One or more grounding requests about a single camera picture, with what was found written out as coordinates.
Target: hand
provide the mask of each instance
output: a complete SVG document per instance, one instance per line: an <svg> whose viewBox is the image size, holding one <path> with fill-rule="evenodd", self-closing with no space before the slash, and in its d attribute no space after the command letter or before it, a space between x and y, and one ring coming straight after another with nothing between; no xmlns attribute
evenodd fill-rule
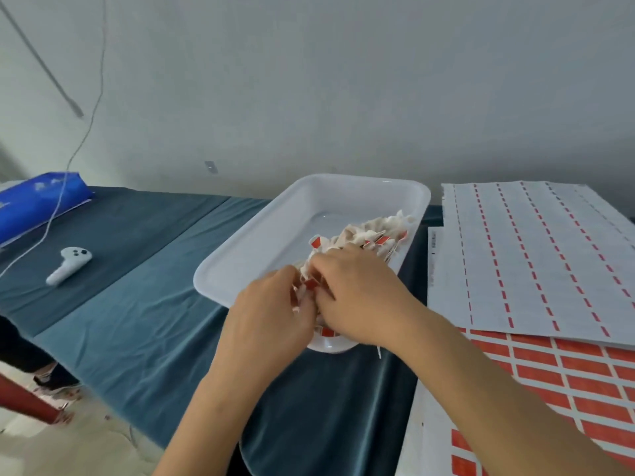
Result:
<svg viewBox="0 0 635 476"><path fill-rule="evenodd" d="M331 294L317 288L317 306L330 328L363 344L384 346L399 340L398 322L423 308L397 275L375 253L347 244L311 258Z"/></svg>
<svg viewBox="0 0 635 476"><path fill-rule="evenodd" d="M249 381L263 392L298 357L311 342L317 312L311 293L300 301L299 313L292 310L293 285L299 281L298 270L288 265L238 294L210 372L220 372L224 380Z"/></svg>

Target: black pants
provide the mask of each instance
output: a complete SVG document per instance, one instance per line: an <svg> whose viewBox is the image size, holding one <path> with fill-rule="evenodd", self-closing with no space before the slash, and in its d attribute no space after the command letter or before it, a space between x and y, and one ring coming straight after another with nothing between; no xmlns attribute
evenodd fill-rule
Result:
<svg viewBox="0 0 635 476"><path fill-rule="evenodd" d="M18 329L1 315L0 360L24 373L34 373L54 362L46 352L23 339Z"/></svg>

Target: wall outlet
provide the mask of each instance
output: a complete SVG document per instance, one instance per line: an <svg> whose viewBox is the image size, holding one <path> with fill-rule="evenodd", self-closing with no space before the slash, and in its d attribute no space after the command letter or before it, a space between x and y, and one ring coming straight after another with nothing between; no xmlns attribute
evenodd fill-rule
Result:
<svg viewBox="0 0 635 476"><path fill-rule="evenodd" d="M205 166L210 171L211 174L216 175L218 173L218 168L216 168L216 164L211 160L205 160Z"/></svg>

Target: person's right hand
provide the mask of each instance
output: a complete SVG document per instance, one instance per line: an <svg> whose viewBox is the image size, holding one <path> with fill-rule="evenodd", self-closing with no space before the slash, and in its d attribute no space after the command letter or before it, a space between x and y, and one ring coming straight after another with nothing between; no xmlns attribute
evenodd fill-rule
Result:
<svg viewBox="0 0 635 476"><path fill-rule="evenodd" d="M322 274L332 294L316 289L328 326L363 344L393 350L401 321L423 308L383 259L353 244L315 254L311 271Z"/></svg>

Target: stack of paper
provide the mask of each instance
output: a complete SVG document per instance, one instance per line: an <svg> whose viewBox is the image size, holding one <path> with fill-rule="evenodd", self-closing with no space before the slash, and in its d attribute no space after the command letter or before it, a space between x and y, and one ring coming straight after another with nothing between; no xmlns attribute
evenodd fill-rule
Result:
<svg viewBox="0 0 635 476"><path fill-rule="evenodd" d="M580 185L444 185L443 208L429 306L635 468L635 352L620 345L635 344L635 226ZM398 474L485 475L440 405L418 394ZM405 464L416 426L418 471Z"/></svg>

